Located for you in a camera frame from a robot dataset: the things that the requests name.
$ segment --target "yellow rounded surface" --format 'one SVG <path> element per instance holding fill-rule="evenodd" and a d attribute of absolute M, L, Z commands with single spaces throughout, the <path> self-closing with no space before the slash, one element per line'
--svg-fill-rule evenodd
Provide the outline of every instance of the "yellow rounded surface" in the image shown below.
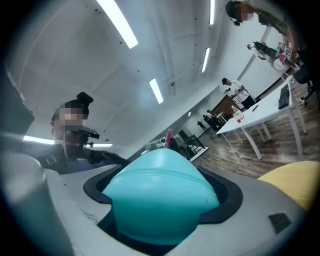
<path fill-rule="evenodd" d="M 320 162 L 301 161 L 276 168 L 258 178 L 276 186 L 298 205 L 308 210 L 320 184 Z"/>

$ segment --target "white ceiling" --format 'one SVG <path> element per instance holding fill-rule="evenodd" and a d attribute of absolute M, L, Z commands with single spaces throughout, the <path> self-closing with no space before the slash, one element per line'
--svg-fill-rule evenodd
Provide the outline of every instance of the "white ceiling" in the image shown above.
<path fill-rule="evenodd" d="M 52 139 L 55 109 L 84 91 L 94 98 L 87 125 L 100 133 L 99 142 L 110 139 L 110 151 L 132 155 L 218 86 L 214 64 L 201 68 L 205 49 L 210 55 L 217 49 L 224 2 L 216 0 L 209 26 L 209 0 L 116 0 L 138 40 L 132 49 L 95 0 L 44 5 L 7 59 L 35 114 L 27 134 Z M 150 88 L 153 78 L 162 104 Z"/>

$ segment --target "keyboard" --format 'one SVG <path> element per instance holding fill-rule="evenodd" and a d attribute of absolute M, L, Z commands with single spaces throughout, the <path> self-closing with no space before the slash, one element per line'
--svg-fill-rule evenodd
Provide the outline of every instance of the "keyboard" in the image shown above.
<path fill-rule="evenodd" d="M 278 110 L 283 109 L 284 107 L 289 105 L 289 99 L 290 99 L 290 92 L 289 92 L 289 85 L 285 85 L 280 92 L 280 98 L 279 98 L 279 106 Z"/>

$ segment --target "fluorescent light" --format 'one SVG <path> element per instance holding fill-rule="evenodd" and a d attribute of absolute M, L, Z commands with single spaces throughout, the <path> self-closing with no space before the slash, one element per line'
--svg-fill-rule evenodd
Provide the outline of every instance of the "fluorescent light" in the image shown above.
<path fill-rule="evenodd" d="M 94 148 L 107 148 L 107 147 L 111 147 L 112 144 L 93 144 Z"/>
<path fill-rule="evenodd" d="M 158 101 L 159 104 L 160 104 L 160 103 L 163 102 L 164 100 L 162 99 L 161 92 L 160 92 L 159 87 L 158 87 L 158 85 L 157 85 L 156 79 L 155 79 L 155 78 L 152 79 L 152 80 L 149 82 L 149 84 L 150 84 L 150 86 L 151 86 L 151 88 L 152 88 L 152 91 L 153 91 L 153 93 L 154 93 L 157 101 Z"/>
<path fill-rule="evenodd" d="M 205 49 L 205 56 L 204 56 L 202 70 L 201 70 L 202 73 L 206 70 L 209 52 L 210 52 L 210 48 Z"/>
<path fill-rule="evenodd" d="M 25 142 L 37 142 L 37 143 L 50 144 L 50 145 L 55 144 L 55 141 L 52 139 L 36 138 L 36 137 L 27 136 L 27 135 L 24 136 L 23 140 Z"/>
<path fill-rule="evenodd" d="M 126 45 L 131 49 L 138 44 L 137 38 L 135 34 L 131 30 L 125 16 L 119 9 L 115 0 L 96 0 L 101 8 L 104 10 L 106 15 L 108 15 L 109 19 L 118 30 Z"/>
<path fill-rule="evenodd" d="M 214 17 L 215 17 L 215 0 L 211 0 L 210 1 L 210 20 L 209 20 L 210 25 L 214 24 Z"/>

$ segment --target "bottle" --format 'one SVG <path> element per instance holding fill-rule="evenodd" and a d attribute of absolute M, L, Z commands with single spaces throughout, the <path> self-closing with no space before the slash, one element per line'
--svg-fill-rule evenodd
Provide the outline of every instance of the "bottle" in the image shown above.
<path fill-rule="evenodd" d="M 232 110 L 234 111 L 234 117 L 238 123 L 245 118 L 244 114 L 235 106 L 231 106 Z"/>

